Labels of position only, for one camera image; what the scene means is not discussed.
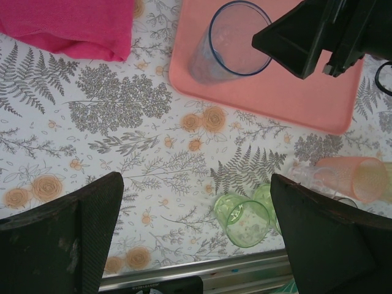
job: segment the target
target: green plastic cup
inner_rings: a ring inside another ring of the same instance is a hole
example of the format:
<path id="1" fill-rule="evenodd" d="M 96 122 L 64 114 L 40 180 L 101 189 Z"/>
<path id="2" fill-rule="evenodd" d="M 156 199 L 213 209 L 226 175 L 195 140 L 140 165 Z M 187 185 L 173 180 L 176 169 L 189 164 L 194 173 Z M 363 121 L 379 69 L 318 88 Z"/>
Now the green plastic cup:
<path id="1" fill-rule="evenodd" d="M 216 202 L 214 212 L 230 241 L 242 248 L 260 243 L 270 229 L 267 209 L 249 198 L 226 194 Z"/>
<path id="2" fill-rule="evenodd" d="M 281 228 L 277 221 L 276 212 L 274 205 L 272 203 L 271 198 L 271 185 L 270 184 L 263 184 L 253 194 L 253 200 L 261 203 L 268 211 L 269 218 L 270 218 L 270 226 L 273 228 L 277 233 L 282 234 Z"/>

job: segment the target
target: table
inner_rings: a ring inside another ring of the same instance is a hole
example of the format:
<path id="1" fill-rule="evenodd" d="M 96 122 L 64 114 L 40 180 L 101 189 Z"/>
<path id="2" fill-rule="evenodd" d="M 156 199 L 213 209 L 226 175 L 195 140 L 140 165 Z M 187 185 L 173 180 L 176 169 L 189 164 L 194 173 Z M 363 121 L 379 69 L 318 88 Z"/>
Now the table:
<path id="1" fill-rule="evenodd" d="M 232 245 L 212 212 L 216 198 L 251 195 L 272 172 L 325 156 L 392 160 L 392 98 L 374 84 L 381 61 L 366 58 L 350 130 L 325 135 L 177 94 L 168 67 L 181 1 L 136 4 L 123 63 L 53 56 L 0 36 L 0 64 L 18 69 L 0 75 L 0 218 L 121 172 L 105 275 L 124 274 L 282 249 L 273 231 L 253 248 Z M 384 202 L 358 206 L 392 217 Z"/>

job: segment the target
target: pink towel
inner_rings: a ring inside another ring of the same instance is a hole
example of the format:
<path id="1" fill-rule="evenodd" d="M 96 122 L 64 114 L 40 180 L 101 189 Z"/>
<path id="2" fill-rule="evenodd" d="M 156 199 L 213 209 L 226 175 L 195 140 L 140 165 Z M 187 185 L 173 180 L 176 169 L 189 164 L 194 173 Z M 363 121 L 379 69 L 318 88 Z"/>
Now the pink towel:
<path id="1" fill-rule="evenodd" d="M 0 32 L 72 58 L 124 61 L 134 0 L 0 0 Z"/>

